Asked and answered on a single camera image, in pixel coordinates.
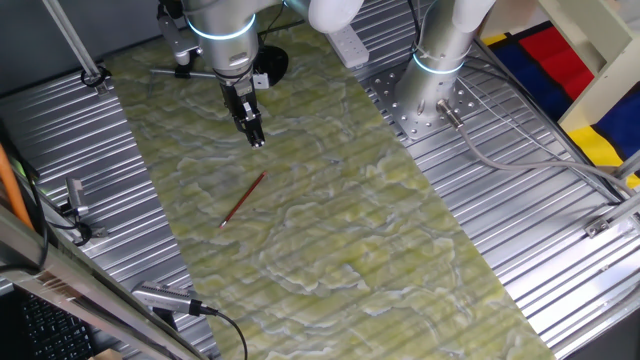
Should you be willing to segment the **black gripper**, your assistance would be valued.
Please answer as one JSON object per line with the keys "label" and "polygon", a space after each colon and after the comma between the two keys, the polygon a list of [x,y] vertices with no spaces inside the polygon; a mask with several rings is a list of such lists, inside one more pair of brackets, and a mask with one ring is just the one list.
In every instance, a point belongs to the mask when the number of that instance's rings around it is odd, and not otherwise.
{"label": "black gripper", "polygon": [[265,145],[262,119],[257,108],[253,79],[223,81],[220,83],[224,103],[229,110],[237,130],[245,135],[253,148]]}

